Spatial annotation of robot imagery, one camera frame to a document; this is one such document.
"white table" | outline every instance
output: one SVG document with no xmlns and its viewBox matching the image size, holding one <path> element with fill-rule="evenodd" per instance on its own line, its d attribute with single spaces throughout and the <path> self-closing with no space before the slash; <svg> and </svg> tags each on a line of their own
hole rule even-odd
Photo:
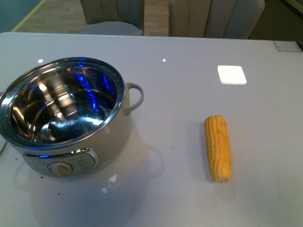
<svg viewBox="0 0 303 227">
<path fill-rule="evenodd" d="M 85 56 L 145 92 L 126 147 L 104 169 L 42 176 L 9 146 L 0 226 L 302 226 L 303 52 L 272 41 L 7 33 L 0 53 L 2 90 L 39 59 Z M 242 66 L 247 84 L 222 84 L 218 65 Z M 214 114 L 228 123 L 228 183 L 208 171 L 204 120 Z"/>
</svg>

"cream pot body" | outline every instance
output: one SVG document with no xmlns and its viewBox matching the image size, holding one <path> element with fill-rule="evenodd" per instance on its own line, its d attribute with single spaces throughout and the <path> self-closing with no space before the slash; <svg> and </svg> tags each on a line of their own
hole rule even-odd
<svg viewBox="0 0 303 227">
<path fill-rule="evenodd" d="M 130 105 L 129 90 L 141 97 Z M 124 83 L 92 58 L 42 64 L 16 79 L 0 98 L 0 133 L 35 171 L 73 176 L 105 165 L 126 143 L 131 111 L 143 89 Z"/>
</svg>

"corn on the cob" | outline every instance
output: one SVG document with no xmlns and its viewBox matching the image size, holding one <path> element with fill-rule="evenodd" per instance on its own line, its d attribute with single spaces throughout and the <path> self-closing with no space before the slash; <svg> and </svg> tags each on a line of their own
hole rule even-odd
<svg viewBox="0 0 303 227">
<path fill-rule="evenodd" d="M 206 151 L 209 171 L 213 181 L 228 182 L 231 179 L 231 154 L 226 120 L 210 116 L 205 120 Z"/>
</svg>

